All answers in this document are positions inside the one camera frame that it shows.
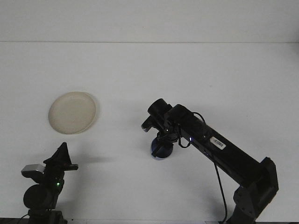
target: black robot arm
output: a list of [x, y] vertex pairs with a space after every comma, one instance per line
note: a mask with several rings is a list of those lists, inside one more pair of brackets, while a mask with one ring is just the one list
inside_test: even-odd
[[172, 107], [159, 99], [148, 112], [150, 116], [142, 128], [146, 132], [151, 127], [159, 131], [156, 138], [159, 146], [153, 149], [153, 155], [159, 156], [159, 150], [169, 149], [165, 145], [185, 138], [240, 185], [234, 194], [236, 206], [228, 223], [254, 224], [278, 191], [274, 162], [268, 157], [257, 162], [182, 105]]

